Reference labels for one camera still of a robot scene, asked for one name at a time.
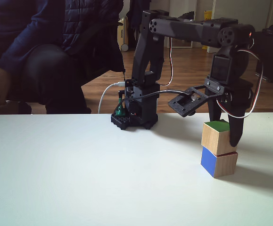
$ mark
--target black cable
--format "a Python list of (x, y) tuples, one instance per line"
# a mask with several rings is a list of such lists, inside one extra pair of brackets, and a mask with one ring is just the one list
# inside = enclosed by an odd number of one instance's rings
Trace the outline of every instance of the black cable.
[(144, 96), (141, 96), (141, 97), (124, 98), (124, 99), (122, 99), (122, 101), (119, 102), (119, 104), (116, 106), (116, 108), (115, 108), (113, 114), (116, 113), (116, 110), (119, 108), (119, 106), (120, 106), (125, 100), (138, 100), (138, 99), (143, 99), (143, 98), (147, 98), (147, 97), (154, 96), (154, 95), (159, 94), (159, 93), (174, 93), (174, 94), (183, 94), (183, 95), (186, 95), (186, 96), (190, 96), (190, 95), (191, 95), (191, 93), (187, 93), (187, 92), (185, 92), (185, 91), (168, 89), (168, 90), (161, 90), (161, 91), (157, 91), (157, 92), (154, 92), (154, 93), (150, 93), (150, 94), (147, 94), (147, 95), (144, 95)]

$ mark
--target yellow object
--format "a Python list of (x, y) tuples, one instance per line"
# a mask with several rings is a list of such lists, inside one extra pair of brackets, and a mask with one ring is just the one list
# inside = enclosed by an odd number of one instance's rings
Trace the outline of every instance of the yellow object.
[(212, 10), (204, 12), (204, 20), (211, 20), (212, 19)]
[(122, 18), (120, 23), (123, 24), (123, 26), (117, 27), (117, 42), (118, 46), (120, 47), (120, 50), (123, 52), (128, 51), (128, 18), (125, 16)]
[(205, 11), (204, 12), (204, 20), (211, 20), (212, 19), (212, 11)]

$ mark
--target black device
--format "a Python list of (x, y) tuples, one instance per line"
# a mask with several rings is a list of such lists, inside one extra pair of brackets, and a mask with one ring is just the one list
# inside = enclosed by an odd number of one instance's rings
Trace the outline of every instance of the black device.
[[(205, 22), (169, 17), (162, 10), (144, 11), (141, 35), (134, 55), (132, 78), (125, 81), (125, 116), (111, 115), (111, 121), (120, 129), (144, 127), (150, 129), (157, 121), (157, 81), (164, 63), (165, 37), (201, 42), (220, 48), (214, 54), (211, 72), (201, 86), (191, 87), (169, 102), (182, 117), (193, 115), (197, 108), (208, 103), (211, 121), (220, 120), (221, 108), (236, 116), (244, 116), (253, 99), (253, 84), (240, 78), (248, 66), (248, 54), (238, 52), (252, 42), (255, 29), (239, 24), (238, 20), (220, 18)], [(242, 136), (244, 119), (229, 116), (230, 143), (236, 146)]]

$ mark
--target wire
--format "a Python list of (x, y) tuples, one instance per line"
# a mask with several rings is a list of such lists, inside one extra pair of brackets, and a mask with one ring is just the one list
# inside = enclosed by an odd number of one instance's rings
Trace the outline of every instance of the wire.
[[(247, 52), (247, 53), (250, 53), (251, 55), (253, 55), (255, 58), (257, 58), (257, 60), (261, 61), (259, 57), (257, 57), (256, 54), (254, 54), (252, 51), (248, 50), (248, 49), (239, 49), (238, 52)], [(254, 103), (253, 103), (253, 106), (250, 110), (250, 112), (247, 114), (247, 115), (244, 115), (242, 117), (238, 117), (238, 116), (235, 116), (235, 115), (232, 115), (231, 113), (229, 113), (220, 103), (219, 101), (217, 100), (217, 103), (219, 105), (219, 107), (224, 111), (226, 112), (229, 116), (233, 117), (233, 118), (236, 118), (236, 119), (245, 119), (247, 117), (249, 117), (249, 115), (251, 113), (253, 113), (254, 109), (255, 109), (255, 106), (257, 104), (257, 100), (258, 100), (258, 97), (259, 97), (259, 93), (260, 93), (260, 89), (261, 89), (261, 83), (262, 83), (262, 78), (263, 78), (263, 69), (264, 69), (264, 65), (262, 64), (262, 72), (260, 74), (260, 77), (259, 77), (259, 80), (258, 80), (258, 85), (257, 85), (257, 89), (256, 89), (256, 93), (255, 93), (255, 98), (254, 98)]]
[(187, 93), (185, 91), (180, 91), (180, 90), (171, 90), (171, 89), (168, 89), (168, 90), (161, 90), (161, 91), (157, 91), (157, 92), (154, 92), (154, 93), (150, 93), (150, 94), (147, 94), (147, 95), (144, 95), (144, 96), (141, 96), (141, 97), (133, 97), (133, 98), (124, 98), (122, 99), (121, 102), (119, 102), (119, 104), (116, 106), (113, 114), (116, 113), (116, 110), (119, 108), (119, 106), (125, 101), (125, 100), (138, 100), (138, 99), (143, 99), (143, 98), (148, 98), (148, 97), (151, 97), (151, 96), (154, 96), (156, 94), (160, 94), (160, 93), (174, 93), (174, 94), (183, 94), (183, 95), (187, 95), (187, 96), (190, 96), (191, 94), (190, 93)]
[(169, 86), (172, 83), (173, 80), (173, 61), (172, 61), (172, 38), (170, 38), (170, 51), (169, 51), (169, 59), (170, 59), (170, 66), (171, 66), (171, 78), (170, 81), (168, 82), (168, 84), (163, 85), (163, 84), (159, 84), (160, 86)]
[(251, 47), (249, 47), (249, 45), (248, 45), (248, 49), (253, 48), (254, 44), (255, 44), (255, 40), (254, 40), (254, 38), (253, 38), (253, 45), (252, 45)]
[(100, 98), (100, 101), (99, 101), (98, 114), (99, 114), (99, 112), (100, 112), (100, 107), (101, 107), (101, 105), (102, 105), (104, 95), (106, 94), (107, 90), (110, 89), (110, 88), (113, 87), (113, 86), (121, 86), (121, 87), (124, 87), (124, 86), (125, 86), (125, 82), (121, 81), (121, 82), (118, 82), (118, 83), (113, 83), (113, 84), (111, 84), (110, 86), (108, 86), (108, 87), (105, 89), (105, 91), (103, 92), (102, 97)]

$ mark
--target stacked blocks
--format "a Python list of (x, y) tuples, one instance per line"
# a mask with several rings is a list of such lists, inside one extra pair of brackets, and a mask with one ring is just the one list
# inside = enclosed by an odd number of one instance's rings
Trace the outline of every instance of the stacked blocks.
[(228, 122), (211, 121), (203, 125), (201, 165), (214, 178), (234, 174), (238, 153), (230, 144)]

